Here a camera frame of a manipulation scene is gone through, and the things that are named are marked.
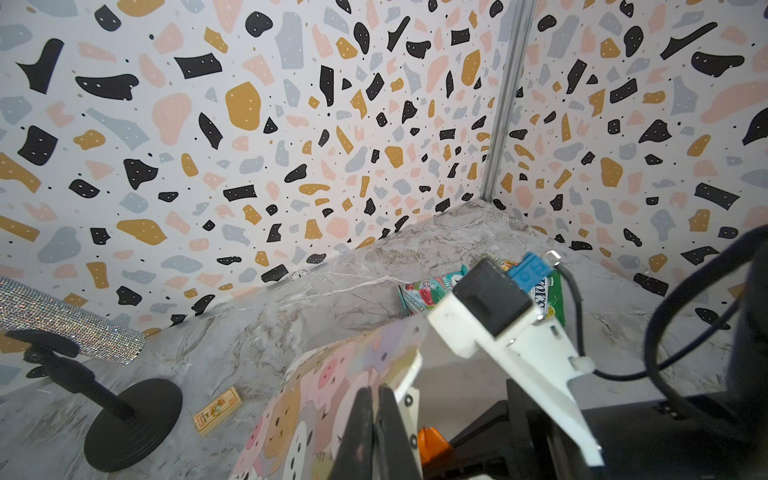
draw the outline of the blue connector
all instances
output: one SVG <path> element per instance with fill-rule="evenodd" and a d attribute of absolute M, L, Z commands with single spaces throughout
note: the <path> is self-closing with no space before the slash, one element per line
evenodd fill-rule
<path fill-rule="evenodd" d="M 527 293 L 551 272 L 552 268 L 538 255 L 528 252 L 517 266 L 509 269 L 507 274 L 518 284 L 520 290 Z"/>

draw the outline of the metal connector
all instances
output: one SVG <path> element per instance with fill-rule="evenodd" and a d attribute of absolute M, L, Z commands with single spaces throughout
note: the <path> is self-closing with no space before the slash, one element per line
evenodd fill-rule
<path fill-rule="evenodd" d="M 541 256 L 541 259 L 549 265 L 552 268 L 555 268 L 558 264 L 560 264 L 563 257 L 554 250 L 549 250 L 547 253 Z"/>

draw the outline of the sparkly tube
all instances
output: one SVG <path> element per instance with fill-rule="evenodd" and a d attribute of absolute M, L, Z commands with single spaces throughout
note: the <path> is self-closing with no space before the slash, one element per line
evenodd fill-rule
<path fill-rule="evenodd" d="M 80 353 L 127 365 L 144 348 L 144 335 L 103 316 L 0 275 L 0 329 L 38 329 L 74 340 Z"/>

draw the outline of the gray marble surface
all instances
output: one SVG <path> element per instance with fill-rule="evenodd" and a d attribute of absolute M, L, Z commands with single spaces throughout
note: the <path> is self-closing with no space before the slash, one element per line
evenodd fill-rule
<path fill-rule="evenodd" d="M 456 271 L 462 263 L 471 266 L 484 252 L 519 260 L 527 251 L 553 248 L 580 282 L 590 356 L 610 372 L 640 369 L 644 327 L 660 297 L 492 205 L 473 202 L 321 264 L 301 278 L 243 296 L 218 313 L 166 329 L 147 339 L 128 366 L 89 361 L 97 378 L 115 392 L 163 377 L 184 393 L 173 432 L 149 457 L 122 472 L 96 472 L 84 460 L 85 433 L 99 408 L 82 396 L 46 381 L 6 396 L 0 405 L 0 477 L 225 479 L 297 354 L 404 317 L 398 283 Z M 570 303 L 566 317 L 574 338 Z M 663 341 L 663 352 L 673 353 L 704 326 L 695 315 L 681 315 Z M 716 334 L 669 369 L 667 377 L 686 394 L 722 389 L 729 340 Z M 420 423 L 437 426 L 446 437 L 504 398 L 506 375 L 482 353 L 459 361 L 445 353 L 433 333 L 422 356 L 425 364 L 415 384 L 422 391 Z M 199 436 L 192 416 L 230 386 L 244 405 L 207 437 Z M 594 376 L 575 380 L 572 390 L 582 408 L 658 397 L 648 381 L 617 384 Z"/>

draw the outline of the wall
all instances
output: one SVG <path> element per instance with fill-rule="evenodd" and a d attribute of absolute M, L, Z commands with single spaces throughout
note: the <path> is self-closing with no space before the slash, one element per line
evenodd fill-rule
<path fill-rule="evenodd" d="M 278 3 L 3 3 L 0 273 L 152 333 L 475 195 L 508 0 Z"/>
<path fill-rule="evenodd" d="M 766 17 L 762 0 L 540 0 L 496 206 L 661 300 L 768 223 Z"/>

